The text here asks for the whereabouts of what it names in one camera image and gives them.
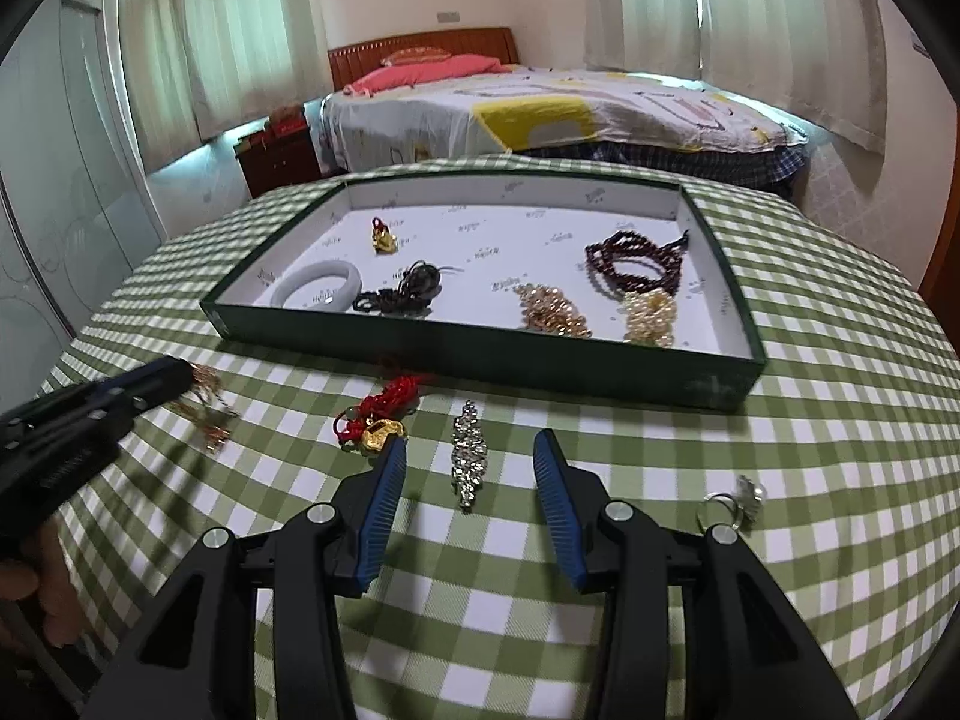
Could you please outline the left hand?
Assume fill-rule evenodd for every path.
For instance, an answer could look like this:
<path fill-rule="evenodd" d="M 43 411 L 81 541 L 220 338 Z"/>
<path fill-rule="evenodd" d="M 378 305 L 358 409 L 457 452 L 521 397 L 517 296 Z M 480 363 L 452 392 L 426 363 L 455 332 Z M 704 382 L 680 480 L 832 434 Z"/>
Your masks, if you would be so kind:
<path fill-rule="evenodd" d="M 76 644 L 86 629 L 60 544 L 57 522 L 51 518 L 20 548 L 2 557 L 2 600 L 36 598 L 43 610 L 43 633 L 54 647 Z"/>

